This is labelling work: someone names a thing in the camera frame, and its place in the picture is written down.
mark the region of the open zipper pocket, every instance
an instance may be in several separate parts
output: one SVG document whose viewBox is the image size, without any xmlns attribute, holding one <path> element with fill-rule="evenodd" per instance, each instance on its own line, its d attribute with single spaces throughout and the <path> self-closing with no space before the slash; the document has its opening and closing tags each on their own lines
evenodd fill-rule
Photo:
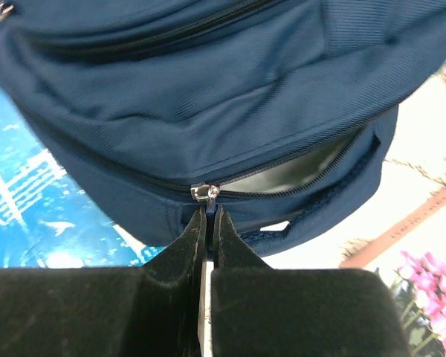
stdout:
<svg viewBox="0 0 446 357">
<path fill-rule="evenodd" d="M 37 47 L 56 54 L 66 56 L 92 57 L 109 54 L 129 54 L 133 52 L 151 51 L 161 48 L 163 45 L 172 45 L 193 39 L 213 30 L 217 30 L 232 22 L 252 16 L 266 8 L 281 3 L 282 0 L 243 0 L 236 1 L 232 6 L 205 16 L 197 21 L 180 25 L 169 30 L 144 31 L 144 33 L 129 35 L 127 39 L 107 40 L 101 36 L 101 40 L 94 43 L 63 42 L 55 39 L 43 39 L 43 36 L 31 36 L 28 39 Z"/>
<path fill-rule="evenodd" d="M 105 167 L 116 170 L 119 173 L 122 173 L 125 176 L 132 177 L 138 181 L 141 181 L 145 184 L 152 185 L 158 189 L 165 190 L 170 193 L 175 193 L 182 196 L 191 196 L 197 202 L 206 202 L 212 203 L 216 200 L 216 197 L 228 197 L 228 198 L 252 198 L 252 199 L 267 199 L 267 198 L 276 198 L 276 197 L 284 197 L 290 196 L 295 193 L 299 193 L 301 191 L 307 190 L 310 187 L 316 185 L 317 183 L 324 180 L 333 169 L 344 160 L 344 158 L 349 154 L 352 150 L 353 146 L 359 141 L 359 139 L 366 133 L 369 128 L 369 123 L 372 118 L 367 118 L 359 123 L 354 123 L 351 126 L 348 126 L 340 132 L 338 135 L 330 136 L 325 138 L 320 142 L 314 142 L 309 145 L 305 145 L 298 149 L 295 149 L 292 152 L 288 152 L 286 155 L 278 158 L 277 160 L 269 161 L 264 164 L 261 164 L 257 167 L 252 167 L 251 169 L 244 171 L 242 173 L 238 173 L 236 175 L 228 176 L 222 178 L 218 181 L 214 181 L 211 183 L 200 183 L 194 184 L 191 187 L 183 184 L 176 184 L 172 182 L 168 182 L 161 178 L 156 178 L 151 175 L 147 175 L 137 170 L 133 170 L 130 167 L 127 167 L 122 164 L 118 164 L 115 161 L 111 161 L 102 155 L 99 155 L 95 152 L 92 152 L 90 149 L 85 147 L 80 142 L 76 141 L 74 138 L 67 136 L 61 132 L 56 131 L 54 128 L 50 127 L 46 120 L 41 119 L 40 116 L 26 109 L 24 106 L 21 106 L 19 103 L 16 103 L 16 107 L 18 110 L 26 115 L 29 118 L 36 118 L 40 121 L 40 125 L 47 126 L 48 130 L 52 131 L 56 136 L 58 136 L 61 140 L 70 144 L 74 149 L 79 150 L 83 155 L 86 155 L 99 164 L 102 164 Z M 302 156 L 314 152 L 315 150 L 323 149 L 334 141 L 339 141 L 343 143 L 344 141 L 347 143 L 343 145 L 340 149 L 336 149 L 333 153 L 335 153 L 335 158 L 327 163 L 323 169 L 319 170 L 319 173 L 315 175 L 312 179 L 306 180 L 303 184 L 293 187 L 289 190 L 281 190 L 277 192 L 238 192 L 225 190 L 226 187 L 230 187 L 232 184 L 235 184 L 238 181 L 250 178 L 251 176 L 255 176 L 260 173 L 267 172 L 268 170 L 281 167 L 281 165 L 290 163 L 291 161 L 297 160 Z"/>
</svg>

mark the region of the zipper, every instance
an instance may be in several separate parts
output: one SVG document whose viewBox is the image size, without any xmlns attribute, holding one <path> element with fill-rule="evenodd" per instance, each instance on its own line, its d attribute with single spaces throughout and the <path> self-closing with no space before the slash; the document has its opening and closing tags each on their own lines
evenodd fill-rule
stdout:
<svg viewBox="0 0 446 357">
<path fill-rule="evenodd" d="M 153 48 L 157 48 L 162 45 L 168 45 L 177 41 L 185 40 L 190 37 L 202 35 L 208 33 L 210 30 L 226 25 L 233 20 L 240 20 L 247 16 L 252 15 L 256 11 L 264 10 L 267 7 L 272 7 L 276 4 L 283 2 L 284 0 L 243 0 L 238 1 L 237 4 L 220 10 L 213 15 L 204 17 L 196 22 L 192 22 L 188 25 L 183 25 L 172 30 L 148 34 L 146 36 L 140 36 L 138 38 L 129 39 L 113 44 L 94 44 L 86 46 L 85 48 L 72 45 L 61 45 L 53 43 L 43 43 L 37 40 L 37 45 L 48 51 L 66 53 L 68 55 L 83 56 L 95 56 L 99 54 L 121 54 L 129 53 L 133 51 L 147 51 Z"/>
<path fill-rule="evenodd" d="M 327 138 L 324 138 L 323 140 L 313 143 L 311 145 L 308 145 L 306 147 L 301 147 L 296 150 L 293 150 L 292 152 L 289 152 L 281 157 L 279 157 L 276 160 L 269 161 L 264 164 L 260 164 L 257 167 L 251 168 L 249 170 L 246 170 L 242 173 L 238 173 L 232 176 L 228 176 L 226 178 L 222 178 L 220 180 L 206 183 L 202 182 L 200 184 L 194 184 L 190 187 L 183 184 L 175 184 L 172 182 L 165 181 L 161 178 L 157 178 L 151 175 L 147 175 L 145 173 L 138 172 L 135 169 L 132 169 L 130 167 L 127 167 L 123 164 L 118 164 L 114 161 L 111 161 L 105 157 L 103 157 L 100 154 L 97 154 L 90 150 L 88 147 L 81 144 L 76 139 L 70 137 L 69 135 L 63 134 L 62 132 L 58 132 L 53 128 L 51 125 L 47 123 L 46 120 L 42 119 L 40 115 L 35 113 L 34 111 L 28 110 L 25 108 L 22 104 L 17 103 L 14 101 L 16 108 L 22 112 L 24 115 L 30 117 L 30 118 L 37 118 L 39 119 L 41 125 L 47 126 L 47 129 L 51 131 L 54 135 L 60 137 L 63 141 L 71 144 L 74 149 L 77 149 L 78 151 L 82 152 L 84 155 L 87 155 L 89 157 L 92 157 L 93 160 L 96 162 L 102 164 L 105 167 L 109 167 L 113 170 L 116 170 L 118 172 L 123 173 L 124 175 L 128 175 L 133 177 L 134 179 L 137 179 L 138 181 L 145 182 L 146 184 L 150 184 L 153 187 L 162 189 L 162 190 L 168 190 L 172 193 L 177 193 L 180 195 L 188 195 L 190 192 L 190 195 L 192 196 L 194 201 L 201 202 L 201 203 L 207 203 L 207 206 L 212 206 L 214 201 L 217 197 L 241 197 L 241 198 L 253 198 L 253 199 L 267 199 L 267 198 L 277 198 L 277 197 L 284 197 L 284 196 L 290 196 L 292 194 L 298 193 L 302 190 L 307 190 L 314 184 L 320 182 L 325 177 L 327 177 L 328 174 L 345 158 L 348 151 L 350 151 L 357 140 L 365 133 L 366 131 L 366 125 L 374 118 L 369 117 L 365 120 L 362 120 L 360 122 L 354 123 L 348 127 L 346 127 L 344 130 L 341 130 L 337 133 L 337 135 L 330 135 Z M 382 115 L 385 112 L 388 112 L 390 109 L 387 109 L 385 111 L 382 111 L 379 115 Z M 238 181 L 240 179 L 244 179 L 248 176 L 256 175 L 257 173 L 261 173 L 263 171 L 269 170 L 273 167 L 279 166 L 281 164 L 285 164 L 288 161 L 294 160 L 295 158 L 300 157 L 301 155 L 305 155 L 308 152 L 311 152 L 318 147 L 321 147 L 324 144 L 327 144 L 328 142 L 334 140 L 337 137 L 340 137 L 342 135 L 348 134 L 356 129 L 359 129 L 359 132 L 354 136 L 354 138 L 349 142 L 349 144 L 343 149 L 343 151 L 336 157 L 335 160 L 316 178 L 311 180 L 310 182 L 307 182 L 304 185 L 301 185 L 299 187 L 295 187 L 291 190 L 285 190 L 281 192 L 275 192 L 275 193 L 243 193 L 243 192 L 233 192 L 233 191 L 225 191 L 221 190 L 221 186 L 224 186 L 225 184 L 229 184 L 231 182 Z"/>
</svg>

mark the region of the blue poster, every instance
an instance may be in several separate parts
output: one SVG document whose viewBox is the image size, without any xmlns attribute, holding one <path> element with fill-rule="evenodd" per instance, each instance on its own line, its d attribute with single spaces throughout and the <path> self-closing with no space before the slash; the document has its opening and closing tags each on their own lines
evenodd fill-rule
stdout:
<svg viewBox="0 0 446 357">
<path fill-rule="evenodd" d="M 0 90 L 0 268 L 139 266 L 162 249 L 108 218 Z"/>
</svg>

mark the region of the navy fabric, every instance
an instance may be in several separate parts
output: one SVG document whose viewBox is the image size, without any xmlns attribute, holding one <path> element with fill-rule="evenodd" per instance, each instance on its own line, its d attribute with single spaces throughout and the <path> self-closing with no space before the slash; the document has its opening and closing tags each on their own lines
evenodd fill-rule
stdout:
<svg viewBox="0 0 446 357">
<path fill-rule="evenodd" d="M 146 244 L 183 231 L 198 207 L 190 189 L 157 188 L 96 155 L 190 187 L 365 127 L 310 190 L 219 198 L 250 246 L 273 254 L 323 233 L 376 191 L 397 105 L 446 58 L 446 0 L 273 0 L 152 51 L 50 49 L 124 43 L 238 3 L 16 0 L 0 33 L 0 86 L 88 195 Z M 286 219 L 283 232 L 259 232 Z"/>
</svg>

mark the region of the zipper pull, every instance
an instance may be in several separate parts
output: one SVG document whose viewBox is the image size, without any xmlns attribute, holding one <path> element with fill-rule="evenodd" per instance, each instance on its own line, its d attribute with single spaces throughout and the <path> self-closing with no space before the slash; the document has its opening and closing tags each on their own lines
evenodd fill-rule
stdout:
<svg viewBox="0 0 446 357">
<path fill-rule="evenodd" d="M 0 1 L 0 22 L 4 21 L 12 12 L 13 5 L 6 5 L 5 1 Z"/>
<path fill-rule="evenodd" d="M 193 184 L 190 188 L 192 197 L 197 202 L 206 202 L 207 210 L 211 210 L 215 204 L 216 197 L 220 193 L 220 187 L 213 184 Z"/>
</svg>

